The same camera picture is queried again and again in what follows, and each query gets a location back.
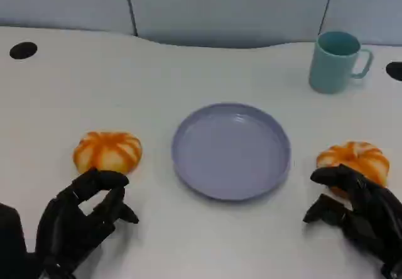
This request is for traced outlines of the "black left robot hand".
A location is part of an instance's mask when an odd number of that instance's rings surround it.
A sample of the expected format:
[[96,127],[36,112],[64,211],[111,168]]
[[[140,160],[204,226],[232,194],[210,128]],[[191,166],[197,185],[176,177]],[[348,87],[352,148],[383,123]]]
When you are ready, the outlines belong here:
[[129,179],[91,168],[49,201],[38,225],[35,253],[48,278],[73,278],[74,271],[122,220],[139,219],[124,203]]

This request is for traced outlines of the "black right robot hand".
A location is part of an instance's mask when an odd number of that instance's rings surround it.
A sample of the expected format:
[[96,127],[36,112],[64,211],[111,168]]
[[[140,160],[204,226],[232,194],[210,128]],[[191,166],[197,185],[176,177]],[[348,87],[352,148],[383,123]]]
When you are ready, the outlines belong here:
[[385,278],[401,278],[401,202],[386,187],[344,164],[316,169],[310,180],[337,187],[348,195],[351,209],[321,194],[303,222],[323,221],[341,228],[354,246],[383,262]]

